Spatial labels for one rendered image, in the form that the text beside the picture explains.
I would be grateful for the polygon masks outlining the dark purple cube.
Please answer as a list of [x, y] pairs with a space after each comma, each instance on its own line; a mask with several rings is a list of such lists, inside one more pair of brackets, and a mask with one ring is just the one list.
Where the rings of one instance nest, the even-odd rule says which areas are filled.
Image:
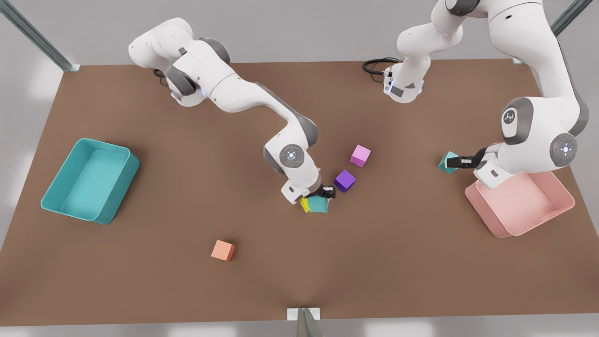
[[346, 193], [357, 179], [347, 170], [343, 170], [334, 180], [334, 185], [342, 192]]

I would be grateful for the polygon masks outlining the light pink cube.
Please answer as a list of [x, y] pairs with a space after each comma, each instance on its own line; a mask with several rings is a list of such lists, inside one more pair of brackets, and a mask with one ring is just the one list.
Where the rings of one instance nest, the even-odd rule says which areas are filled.
[[357, 145], [351, 154], [350, 162], [358, 167], [364, 167], [372, 151], [361, 145]]

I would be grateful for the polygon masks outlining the pink plastic bin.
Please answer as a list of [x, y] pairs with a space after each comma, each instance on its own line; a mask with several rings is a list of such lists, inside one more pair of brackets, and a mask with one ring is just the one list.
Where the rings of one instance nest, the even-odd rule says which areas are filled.
[[475, 181], [465, 195], [498, 239], [522, 235], [575, 205], [574, 197], [551, 171], [520, 173], [495, 189]]

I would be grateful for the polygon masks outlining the orange cube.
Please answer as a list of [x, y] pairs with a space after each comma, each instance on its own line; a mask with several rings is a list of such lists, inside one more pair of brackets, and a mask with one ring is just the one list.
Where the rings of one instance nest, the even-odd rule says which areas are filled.
[[233, 257], [234, 250], [235, 245], [225, 241], [216, 240], [211, 256], [225, 262], [230, 262], [231, 258]]

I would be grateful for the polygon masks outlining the teal plastic bin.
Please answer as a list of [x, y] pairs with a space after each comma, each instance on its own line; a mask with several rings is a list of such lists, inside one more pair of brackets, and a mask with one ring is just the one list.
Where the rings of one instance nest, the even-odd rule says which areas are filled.
[[107, 225], [116, 215], [140, 160], [126, 147], [83, 138], [54, 177], [40, 206], [54, 213]]

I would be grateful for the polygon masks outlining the silver frame post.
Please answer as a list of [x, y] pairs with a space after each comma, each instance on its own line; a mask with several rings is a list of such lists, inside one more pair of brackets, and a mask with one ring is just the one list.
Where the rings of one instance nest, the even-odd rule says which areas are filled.
[[62, 71], [80, 71], [81, 65], [73, 64], [67, 60], [8, 0], [0, 0], [0, 13]]
[[558, 37], [594, 0], [572, 0], [571, 4], [550, 25]]
[[321, 319], [320, 308], [288, 308], [287, 320], [297, 322], [296, 337], [323, 337], [317, 320]]

